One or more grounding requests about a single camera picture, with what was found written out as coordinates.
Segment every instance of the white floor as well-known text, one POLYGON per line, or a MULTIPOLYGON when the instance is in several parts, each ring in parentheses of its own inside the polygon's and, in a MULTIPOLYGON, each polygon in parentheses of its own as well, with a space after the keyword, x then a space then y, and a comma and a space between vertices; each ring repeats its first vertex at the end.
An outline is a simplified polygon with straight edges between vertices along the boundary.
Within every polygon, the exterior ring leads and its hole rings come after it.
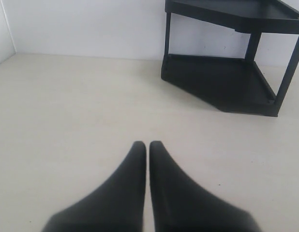
MULTIPOLYGON (((98 187, 135 140, 162 140, 265 232, 299 232, 299 69, 278 118, 222 113, 160 62, 16 55, 0 65, 0 232, 38 232, 98 187)), ((264 67, 276 86, 282 68, 264 67)), ((145 232, 154 232, 149 188, 145 232)))

